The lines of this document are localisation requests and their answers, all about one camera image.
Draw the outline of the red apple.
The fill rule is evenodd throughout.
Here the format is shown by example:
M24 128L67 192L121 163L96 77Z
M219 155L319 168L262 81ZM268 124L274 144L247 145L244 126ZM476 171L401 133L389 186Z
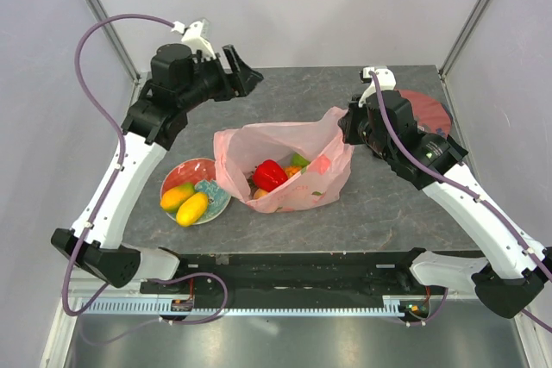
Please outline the red apple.
M254 171L252 180L262 190L271 192L287 181L285 170L274 160L260 163Z

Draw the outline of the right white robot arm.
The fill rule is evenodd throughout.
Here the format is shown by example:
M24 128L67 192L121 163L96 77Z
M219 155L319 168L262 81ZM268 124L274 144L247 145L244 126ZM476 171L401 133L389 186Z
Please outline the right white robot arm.
M438 203L482 254L442 255L413 248L395 271L404 293L424 285L474 293L493 313L511 319L543 290L551 251L511 222L483 191L463 159L467 150L450 136L419 129L411 102L396 90L363 99L354 95L338 122L343 140L365 145L398 177Z

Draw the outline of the yellow mango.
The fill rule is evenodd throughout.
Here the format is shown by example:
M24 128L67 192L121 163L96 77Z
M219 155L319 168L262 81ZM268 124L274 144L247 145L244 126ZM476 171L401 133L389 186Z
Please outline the yellow mango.
M176 213L175 220L182 227L196 223L209 208L209 197L203 192L197 192L187 199Z

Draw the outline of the green apple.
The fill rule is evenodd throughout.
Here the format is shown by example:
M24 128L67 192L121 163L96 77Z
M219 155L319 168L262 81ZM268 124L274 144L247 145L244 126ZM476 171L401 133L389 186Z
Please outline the green apple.
M310 161L305 157L303 157L302 155L300 155L299 153L294 153L292 155L291 166L304 168L309 164L310 164Z

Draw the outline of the peach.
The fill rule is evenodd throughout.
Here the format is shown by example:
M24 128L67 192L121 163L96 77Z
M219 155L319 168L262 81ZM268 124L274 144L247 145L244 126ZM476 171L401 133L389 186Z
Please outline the peach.
M263 189L257 189L256 192L254 193L254 200L258 200L266 195L268 195L269 192L266 191L266 190L263 190Z

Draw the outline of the pink plastic bag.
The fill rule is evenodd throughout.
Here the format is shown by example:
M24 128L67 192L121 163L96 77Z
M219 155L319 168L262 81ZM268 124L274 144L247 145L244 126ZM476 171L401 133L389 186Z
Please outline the pink plastic bag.
M354 148L343 142L338 121L344 109L330 108L316 122L269 122L216 132L216 181L231 196L265 214L314 209L339 199L348 181ZM287 166L293 154L310 163L277 189L254 198L248 179L271 159Z

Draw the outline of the orange green mango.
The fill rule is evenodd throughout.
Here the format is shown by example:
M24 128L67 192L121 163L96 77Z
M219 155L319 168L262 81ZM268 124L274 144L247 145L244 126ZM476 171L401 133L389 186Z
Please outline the orange green mango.
M160 199L160 206L166 212L174 212L195 194L192 183L185 183L167 190Z

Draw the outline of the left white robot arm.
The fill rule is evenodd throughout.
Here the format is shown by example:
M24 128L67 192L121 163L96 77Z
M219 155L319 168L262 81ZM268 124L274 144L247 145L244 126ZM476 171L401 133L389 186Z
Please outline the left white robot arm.
M188 114L208 100L249 95L263 80L231 45L223 47L229 68L183 44L157 49L151 76L122 122L123 143L89 205L69 228L53 231L51 244L79 269L122 288L137 278L158 277L171 293L189 283L177 255L159 249L124 246L129 215L155 167L188 123Z

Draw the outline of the pineapple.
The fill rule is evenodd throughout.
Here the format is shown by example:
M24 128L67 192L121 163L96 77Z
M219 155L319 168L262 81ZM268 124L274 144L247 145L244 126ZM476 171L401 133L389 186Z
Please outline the pineapple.
M282 167L282 168L285 170L285 173L287 174L287 177L288 177L288 178L291 178L294 174L299 173L299 172L302 170L302 168L300 168L300 167L295 167L295 166L287 166L287 167ZM248 179L248 182L249 182L251 185L256 186L256 185L254 184L253 180L252 180L253 174L252 174L251 177Z

